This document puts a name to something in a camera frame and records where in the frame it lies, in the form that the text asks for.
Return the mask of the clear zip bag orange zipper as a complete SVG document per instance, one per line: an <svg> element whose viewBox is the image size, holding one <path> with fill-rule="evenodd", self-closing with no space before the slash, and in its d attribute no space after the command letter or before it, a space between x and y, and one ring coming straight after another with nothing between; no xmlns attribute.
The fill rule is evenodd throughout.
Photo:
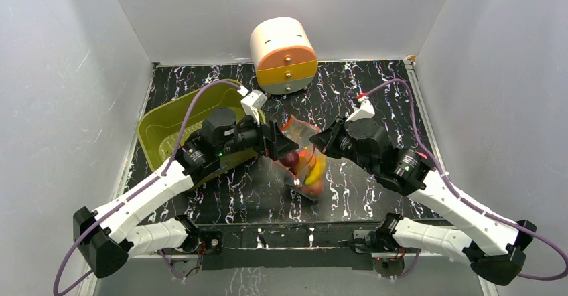
<svg viewBox="0 0 568 296"><path fill-rule="evenodd" d="M277 161L277 165L284 171L283 183L292 192L311 201L319 200L324 192L327 157L314 146L310 138L321 129L291 115L281 131L299 145L298 149Z"/></svg>

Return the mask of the dark red toy fruit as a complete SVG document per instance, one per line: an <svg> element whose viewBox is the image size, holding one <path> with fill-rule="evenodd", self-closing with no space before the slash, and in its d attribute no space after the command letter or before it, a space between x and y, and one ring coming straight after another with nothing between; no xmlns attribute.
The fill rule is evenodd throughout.
<svg viewBox="0 0 568 296"><path fill-rule="evenodd" d="M286 156L280 158L279 162L287 168L294 168L299 164L299 153L297 151L292 151Z"/></svg>

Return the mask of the yellow toy banana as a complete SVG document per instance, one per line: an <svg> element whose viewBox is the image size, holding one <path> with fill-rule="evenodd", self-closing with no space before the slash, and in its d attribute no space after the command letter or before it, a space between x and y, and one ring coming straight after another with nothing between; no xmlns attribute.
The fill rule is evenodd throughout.
<svg viewBox="0 0 568 296"><path fill-rule="evenodd" d="M305 178L304 184L311 186L321 179L326 171L327 157L320 155L313 158L313 167L310 169L309 174Z"/></svg>

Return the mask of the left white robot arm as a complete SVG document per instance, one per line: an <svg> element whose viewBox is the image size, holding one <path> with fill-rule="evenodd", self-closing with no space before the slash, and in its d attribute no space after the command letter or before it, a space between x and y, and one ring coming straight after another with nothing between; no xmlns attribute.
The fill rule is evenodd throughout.
<svg viewBox="0 0 568 296"><path fill-rule="evenodd" d="M176 146L173 159L133 189L95 210L84 206L75 211L74 246L98 278L117 272L139 254L164 248L192 253L200 235L191 220L178 216L148 226L141 221L171 198L229 169L227 157L255 152L277 161L298 147L274 120L257 122L251 115L238 119L231 108L217 108Z"/></svg>

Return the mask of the olive green plastic basket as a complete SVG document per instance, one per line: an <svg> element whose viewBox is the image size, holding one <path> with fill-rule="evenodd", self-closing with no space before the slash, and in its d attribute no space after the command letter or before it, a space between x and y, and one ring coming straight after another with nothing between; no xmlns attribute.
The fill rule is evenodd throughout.
<svg viewBox="0 0 568 296"><path fill-rule="evenodd" d="M231 108L240 121L245 112L240 101L243 96L238 93L241 83L226 80L224 83L210 83L199 96L186 123L182 141L201 128L202 121L216 108ZM150 174L139 181L131 190L136 190L149 180L160 175L159 168L165 165L171 157L173 146L177 141L187 109L190 107L199 90L191 91L175 100L171 100L146 113L139 121L137 136L145 154Z"/></svg>

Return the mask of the orange peach toy fruit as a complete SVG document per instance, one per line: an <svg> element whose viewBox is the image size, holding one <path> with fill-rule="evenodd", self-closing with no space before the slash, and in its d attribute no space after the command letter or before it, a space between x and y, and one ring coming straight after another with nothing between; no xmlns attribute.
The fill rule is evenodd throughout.
<svg viewBox="0 0 568 296"><path fill-rule="evenodd" d="M296 175L303 177L303 174L305 174L306 172L309 173L309 171L311 170L311 160L313 158L313 155L308 151L301 151L299 153L299 156L299 164L293 169Z"/></svg>

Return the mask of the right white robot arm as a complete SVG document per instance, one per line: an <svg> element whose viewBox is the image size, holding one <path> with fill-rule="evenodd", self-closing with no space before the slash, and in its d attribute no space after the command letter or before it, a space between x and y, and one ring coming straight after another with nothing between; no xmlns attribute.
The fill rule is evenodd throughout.
<svg viewBox="0 0 568 296"><path fill-rule="evenodd" d="M532 238L517 227L535 231L536 226L528 220L510 226L490 219L487 208L477 212L466 206L450 192L432 160L412 149L394 147L386 129L374 119L338 118L309 140L327 157L354 162L384 188L427 206L455 227L426 225L389 213L374 232L355 231L350 242L353 249L432 252L469 265L478 276L501 286L519 276Z"/></svg>

